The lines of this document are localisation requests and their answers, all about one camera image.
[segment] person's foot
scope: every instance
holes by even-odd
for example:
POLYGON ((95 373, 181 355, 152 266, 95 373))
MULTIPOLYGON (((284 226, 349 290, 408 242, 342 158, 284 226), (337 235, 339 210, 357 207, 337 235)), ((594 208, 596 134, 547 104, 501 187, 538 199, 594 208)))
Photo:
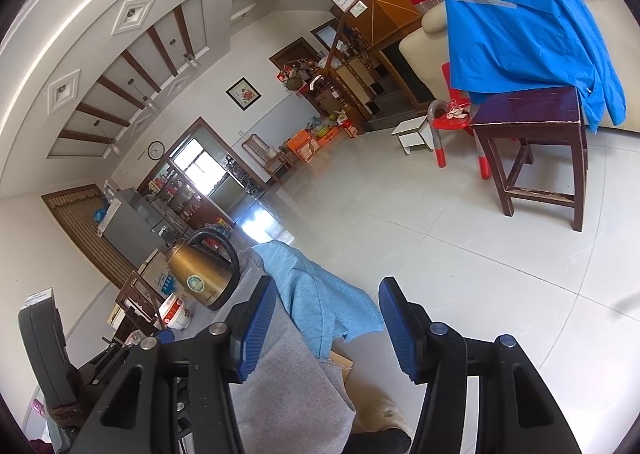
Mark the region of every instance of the person's foot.
POLYGON ((360 423, 366 432, 376 432, 396 428, 403 430, 409 437, 414 431, 394 402, 388 398, 380 398, 371 402, 359 413, 360 423))

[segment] silver bolt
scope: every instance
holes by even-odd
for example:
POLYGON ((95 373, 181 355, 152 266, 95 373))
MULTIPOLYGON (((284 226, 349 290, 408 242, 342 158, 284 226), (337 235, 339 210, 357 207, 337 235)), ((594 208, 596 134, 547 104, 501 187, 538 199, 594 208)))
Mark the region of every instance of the silver bolt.
POLYGON ((212 335, 222 335, 226 332, 226 324, 224 322, 213 322, 209 326, 209 333, 212 335))
POLYGON ((433 322, 431 323, 431 326, 429 326, 429 331, 434 335, 446 335, 449 328, 447 328, 447 325, 442 322, 433 322))
POLYGON ((500 335, 500 344, 507 348, 512 348, 517 344, 516 339, 511 335, 500 335))
POLYGON ((140 341, 140 347, 145 351, 153 349, 154 347, 156 347, 156 345, 158 345, 158 339, 156 337, 147 337, 146 339, 142 339, 140 341))

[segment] gray tablecloth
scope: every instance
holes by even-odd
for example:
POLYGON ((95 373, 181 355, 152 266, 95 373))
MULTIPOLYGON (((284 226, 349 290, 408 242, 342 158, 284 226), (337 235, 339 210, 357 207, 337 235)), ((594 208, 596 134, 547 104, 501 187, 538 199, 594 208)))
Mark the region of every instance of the gray tablecloth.
MULTIPOLYGON (((250 249, 238 255, 242 276, 231 299, 218 312, 190 302, 193 318, 177 340, 249 299, 265 275, 262 259, 250 249)), ((231 395, 247 454, 339 454, 355 416, 340 366, 314 357, 279 299, 258 365, 244 384, 231 384, 231 395)))

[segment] gold kettle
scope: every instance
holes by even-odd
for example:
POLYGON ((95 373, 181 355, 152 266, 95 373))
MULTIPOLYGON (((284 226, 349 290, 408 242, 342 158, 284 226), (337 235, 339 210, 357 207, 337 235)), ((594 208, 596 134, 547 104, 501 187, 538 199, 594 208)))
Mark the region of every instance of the gold kettle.
POLYGON ((238 286, 238 254, 229 240, 212 228, 198 230, 188 239, 178 239, 165 256, 175 279, 187 293, 212 311, 222 308, 238 286), (205 239, 220 243, 230 260, 202 244, 205 239))

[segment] green round sticker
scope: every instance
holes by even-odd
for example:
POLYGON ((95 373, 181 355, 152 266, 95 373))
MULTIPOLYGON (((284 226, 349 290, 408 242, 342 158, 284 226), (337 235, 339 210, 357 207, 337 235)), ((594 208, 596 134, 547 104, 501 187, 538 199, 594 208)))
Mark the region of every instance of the green round sticker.
POLYGON ((191 275, 191 277, 187 279, 187 286, 191 291, 200 293, 204 290, 204 281, 196 275, 191 275))

